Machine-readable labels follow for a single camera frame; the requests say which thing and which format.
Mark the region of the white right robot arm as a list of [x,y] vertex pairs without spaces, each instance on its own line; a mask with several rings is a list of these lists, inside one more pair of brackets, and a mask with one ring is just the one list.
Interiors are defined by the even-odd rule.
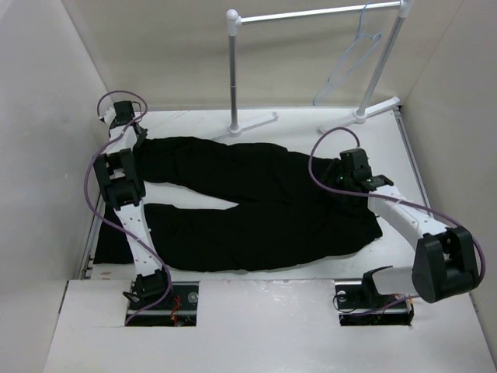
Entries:
[[362,148],[340,153],[344,174],[339,188],[361,193],[367,207],[383,218],[413,248],[410,267],[381,267],[363,275],[362,302],[380,306],[388,295],[419,296],[435,303],[468,293],[480,283],[474,240],[462,226],[449,227],[407,200],[386,176],[375,176]]

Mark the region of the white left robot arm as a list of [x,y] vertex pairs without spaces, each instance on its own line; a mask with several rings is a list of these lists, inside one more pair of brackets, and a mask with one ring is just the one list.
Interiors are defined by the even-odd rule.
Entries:
[[109,144],[96,156],[93,170],[106,206],[114,210],[127,237],[136,273],[131,290],[123,295],[138,308],[167,309],[175,292],[151,239],[144,214],[146,188],[134,157],[147,131],[138,123],[131,101],[114,103],[101,120],[109,125]]

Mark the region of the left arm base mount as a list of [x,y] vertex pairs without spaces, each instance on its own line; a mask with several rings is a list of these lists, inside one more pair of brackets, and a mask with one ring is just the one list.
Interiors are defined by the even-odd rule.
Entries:
[[140,312],[143,305],[128,299],[125,326],[136,327],[194,327],[200,293],[199,282],[174,282],[168,297],[160,304]]

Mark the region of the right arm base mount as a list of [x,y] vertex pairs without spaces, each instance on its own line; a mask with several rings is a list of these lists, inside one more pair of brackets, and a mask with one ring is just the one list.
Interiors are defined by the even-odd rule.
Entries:
[[404,297],[374,294],[361,281],[337,281],[332,303],[340,326],[410,326],[414,305]]

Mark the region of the black trousers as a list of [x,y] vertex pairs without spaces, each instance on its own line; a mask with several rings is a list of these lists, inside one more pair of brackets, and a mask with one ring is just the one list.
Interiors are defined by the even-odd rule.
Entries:
[[226,210],[145,205],[155,250],[177,270],[277,270],[354,254],[382,236],[365,199],[330,193],[338,159],[195,137],[148,139],[134,157],[149,183],[231,202]]

